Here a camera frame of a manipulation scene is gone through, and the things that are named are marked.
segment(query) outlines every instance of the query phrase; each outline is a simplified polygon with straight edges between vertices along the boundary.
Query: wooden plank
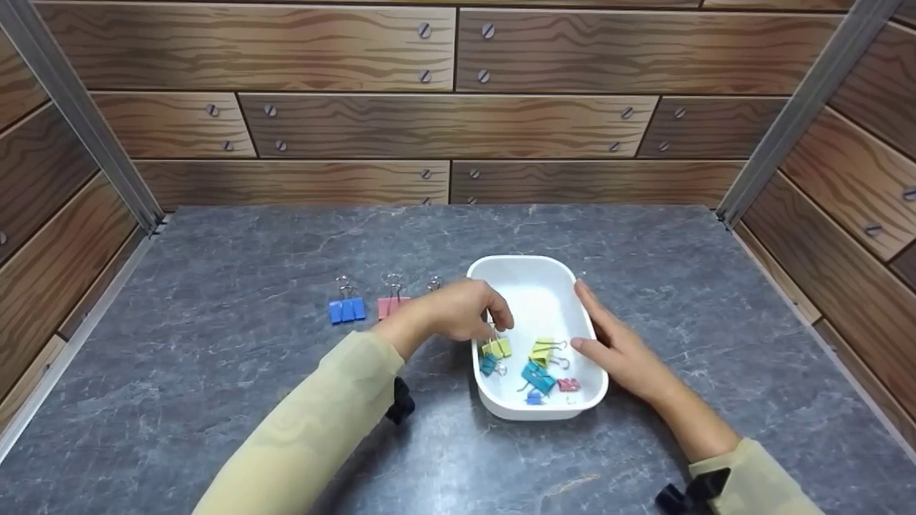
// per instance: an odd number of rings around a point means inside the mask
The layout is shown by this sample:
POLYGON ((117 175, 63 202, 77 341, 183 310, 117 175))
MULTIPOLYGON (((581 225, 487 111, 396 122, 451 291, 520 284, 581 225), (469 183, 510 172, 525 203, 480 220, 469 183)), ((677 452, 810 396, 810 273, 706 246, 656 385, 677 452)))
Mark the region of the wooden plank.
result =
POLYGON ((450 91, 455 10, 37 3, 90 89, 450 91), (418 35, 431 25, 428 38, 418 35), (420 72, 431 78, 420 81, 420 72))
POLYGON ((916 290, 916 244, 900 253, 890 267, 910 284, 910 288, 916 290))
POLYGON ((0 402, 0 433, 13 421, 16 412, 26 403, 28 396, 38 386, 38 382, 45 376, 45 372, 48 371, 51 363, 57 359, 66 344, 63 338, 54 334, 10 390, 9 395, 0 402))
POLYGON ((95 161, 53 104, 0 136, 0 264, 12 256, 93 172, 95 161))
POLYGON ((778 173, 743 220, 912 416, 916 294, 778 173))
POLYGON ((0 399, 135 226, 99 173, 0 268, 0 399))
POLYGON ((916 163, 825 108, 782 166, 823 209, 885 260, 916 236, 916 163), (866 231, 881 224, 878 231, 866 231))
POLYGON ((916 30, 888 23, 830 105, 916 158, 916 30))
POLYGON ((0 30, 0 130, 47 99, 44 88, 0 30))
POLYGON ((102 298, 105 289, 112 283, 117 273, 121 271, 121 267, 124 266, 146 237, 147 234, 141 231, 139 227, 134 229, 134 232, 131 233, 121 247, 117 249, 117 252, 115 252, 114 256, 108 261, 108 264, 105 265, 102 273, 95 278, 93 285, 89 287, 82 298, 76 303, 76 306, 70 311, 70 314, 67 315, 67 318, 64 319, 58 329, 58 333, 61 336, 67 338, 68 341, 73 338, 73 334, 80 328, 80 324, 86 319, 86 315, 95 307, 95 303, 102 298))
POLYGON ((856 0, 706 0, 704 9, 772 9, 775 11, 848 11, 856 0))
POLYGON ((916 447, 916 422, 906 410, 900 406, 900 403, 888 389, 881 384, 881 381, 875 377, 875 374, 868 368, 868 365, 862 361, 862 358, 856 354, 853 347, 836 332, 836 329, 827 319, 822 319, 816 323, 814 329, 821 335, 823 340, 833 348, 836 352, 836 356, 839 357, 840 361, 849 369, 849 373, 856 378, 856 381, 858 381, 860 385, 862 385, 862 388, 865 389, 875 404, 877 404, 881 411, 888 417, 890 423, 897 428, 897 431, 900 432, 903 439, 910 445, 916 447))
POLYGON ((632 158, 657 101, 467 94, 240 98, 262 157, 318 159, 632 158), (265 105, 277 114, 267 115, 265 105), (628 108, 632 114, 625 116, 628 108))
POLYGON ((93 100, 132 158, 257 157, 232 93, 93 93, 93 100))
POLYGON ((183 204, 448 203, 448 161, 139 160, 136 167, 166 211, 183 204))
POLYGON ((842 19, 517 9, 460 17, 458 91, 643 94, 791 94, 842 19), (481 36, 488 23, 490 39, 481 36))
POLYGON ((743 161, 455 161, 452 202, 713 207, 743 166, 743 161))
POLYGON ((747 159, 785 104, 772 97, 662 97, 638 155, 747 159))
POLYGON ((754 236, 754 233, 750 232, 750 229, 747 228, 744 222, 738 221, 737 225, 735 225, 735 234, 741 238, 741 241, 743 241, 747 249, 750 250, 750 254, 757 259, 763 271, 769 274, 776 284, 780 285, 782 292, 789 297, 789 300, 792 301, 793 304, 795 304, 801 316, 803 316, 808 323, 814 323, 821 318, 821 312, 817 309, 817 306, 815 306, 814 303, 811 302, 811 299, 804 294, 802 289, 795 284, 795 281, 789 277, 789 274, 786 273, 782 265, 773 258, 767 248, 760 243, 760 240, 758 240, 756 236, 754 236))

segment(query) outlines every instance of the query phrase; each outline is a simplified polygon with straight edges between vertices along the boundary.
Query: white container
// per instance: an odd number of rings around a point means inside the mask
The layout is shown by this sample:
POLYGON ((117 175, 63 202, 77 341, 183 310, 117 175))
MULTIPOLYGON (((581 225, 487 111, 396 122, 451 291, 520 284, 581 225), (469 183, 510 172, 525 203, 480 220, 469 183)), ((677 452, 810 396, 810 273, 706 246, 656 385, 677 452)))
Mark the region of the white container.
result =
POLYGON ((485 377, 480 371, 478 347, 474 341, 474 378, 480 400, 495 416, 510 421, 558 421, 571 419, 593 408, 607 393, 607 374, 590 359, 572 347, 555 350, 553 355, 570 361, 570 367, 549 364, 555 378, 575 378, 582 387, 576 392, 560 392, 554 386, 540 406, 525 402, 527 392, 521 371, 538 338, 569 342, 574 336, 595 338, 588 313, 573 291, 575 276, 566 265, 544 256, 487 256, 478 259, 467 270, 467 277, 483 279, 506 298, 515 317, 515 328, 502 334, 508 338, 512 355, 501 362, 508 372, 494 372, 485 377))

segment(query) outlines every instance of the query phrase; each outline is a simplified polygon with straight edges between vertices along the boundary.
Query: gray marble surface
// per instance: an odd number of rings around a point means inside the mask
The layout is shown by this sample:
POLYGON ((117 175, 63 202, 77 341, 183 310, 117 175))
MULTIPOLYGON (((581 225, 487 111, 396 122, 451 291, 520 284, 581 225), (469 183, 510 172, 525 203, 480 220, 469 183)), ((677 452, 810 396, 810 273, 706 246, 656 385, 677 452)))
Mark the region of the gray marble surface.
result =
MULTIPOLYGON (((419 293, 490 254, 566 263, 827 513, 913 513, 916 466, 701 207, 429 206, 179 211, 0 465, 0 513, 187 513, 221 464, 352 329, 333 279, 419 293)), ((314 513, 655 513, 685 463, 619 390, 567 422, 503 422, 464 345, 402 376, 418 404, 382 421, 314 513)))

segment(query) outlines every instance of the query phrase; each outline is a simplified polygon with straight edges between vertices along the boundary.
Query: sleeve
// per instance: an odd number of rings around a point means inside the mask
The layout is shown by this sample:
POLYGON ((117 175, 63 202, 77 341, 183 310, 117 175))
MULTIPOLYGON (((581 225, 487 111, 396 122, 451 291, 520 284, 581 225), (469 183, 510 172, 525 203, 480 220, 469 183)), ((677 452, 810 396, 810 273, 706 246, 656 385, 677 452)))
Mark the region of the sleeve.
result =
POLYGON ((798 483, 754 440, 737 449, 690 466, 692 477, 719 468, 732 474, 718 499, 710 502, 717 515, 823 515, 798 483))
POLYGON ((301 515, 394 401, 404 360, 372 333, 350 333, 248 436, 195 515, 301 515))

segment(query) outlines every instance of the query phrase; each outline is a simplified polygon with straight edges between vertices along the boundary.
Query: metal frame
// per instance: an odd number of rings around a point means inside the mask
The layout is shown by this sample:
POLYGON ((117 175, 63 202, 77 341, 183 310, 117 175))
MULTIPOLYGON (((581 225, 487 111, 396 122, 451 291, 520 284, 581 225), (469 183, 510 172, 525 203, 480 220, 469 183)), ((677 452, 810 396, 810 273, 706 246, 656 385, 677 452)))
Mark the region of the metal frame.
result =
POLYGON ((147 234, 164 214, 29 0, 0 0, 0 26, 147 234))
POLYGON ((741 219, 900 2, 858 0, 849 10, 719 204, 715 213, 725 225, 741 219))

